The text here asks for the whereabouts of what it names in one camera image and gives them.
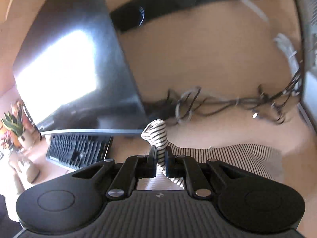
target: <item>white pot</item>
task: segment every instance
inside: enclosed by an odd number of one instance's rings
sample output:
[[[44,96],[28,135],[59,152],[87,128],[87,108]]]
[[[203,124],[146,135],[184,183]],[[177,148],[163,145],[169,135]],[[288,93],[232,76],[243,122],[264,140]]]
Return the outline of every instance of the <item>white pot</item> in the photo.
[[[21,143],[24,149],[29,149],[33,146],[34,140],[32,134],[29,130],[25,130],[20,137],[18,137],[19,142]]]

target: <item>black keyboard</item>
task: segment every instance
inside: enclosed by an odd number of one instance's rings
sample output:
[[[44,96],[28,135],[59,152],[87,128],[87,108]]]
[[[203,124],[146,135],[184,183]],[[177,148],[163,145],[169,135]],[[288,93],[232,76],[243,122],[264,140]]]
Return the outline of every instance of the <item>black keyboard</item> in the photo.
[[[55,134],[51,137],[46,157],[78,170],[105,159],[111,143],[111,136]]]

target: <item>snake plant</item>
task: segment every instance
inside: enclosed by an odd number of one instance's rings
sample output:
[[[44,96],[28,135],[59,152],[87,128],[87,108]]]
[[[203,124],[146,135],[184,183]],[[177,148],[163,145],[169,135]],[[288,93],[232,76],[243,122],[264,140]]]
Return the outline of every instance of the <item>snake plant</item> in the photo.
[[[17,137],[20,137],[24,132],[24,126],[22,124],[22,112],[18,112],[17,117],[10,112],[4,114],[4,118],[1,119],[2,124],[8,130],[12,131]]]

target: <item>striped fabric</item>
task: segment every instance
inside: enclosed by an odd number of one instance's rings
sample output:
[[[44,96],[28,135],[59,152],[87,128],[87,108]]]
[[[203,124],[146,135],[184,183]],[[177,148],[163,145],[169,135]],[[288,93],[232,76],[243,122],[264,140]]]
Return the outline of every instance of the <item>striped fabric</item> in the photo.
[[[163,120],[151,122],[145,128],[141,137],[152,146],[156,146],[158,167],[164,175],[166,175],[164,154],[166,146],[172,148],[173,155],[191,156],[200,163],[206,163],[209,158],[215,158],[268,179],[276,180],[282,173],[281,154],[271,147],[256,144],[238,144],[210,149],[180,148],[167,140],[166,126]],[[181,178],[170,180],[180,187],[184,186]]]

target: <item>black screen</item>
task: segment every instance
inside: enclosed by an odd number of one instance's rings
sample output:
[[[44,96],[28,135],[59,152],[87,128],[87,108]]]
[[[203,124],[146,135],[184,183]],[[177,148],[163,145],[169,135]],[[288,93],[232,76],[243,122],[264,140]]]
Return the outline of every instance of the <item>black screen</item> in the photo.
[[[105,0],[47,0],[13,71],[42,133],[140,133],[147,123]]]

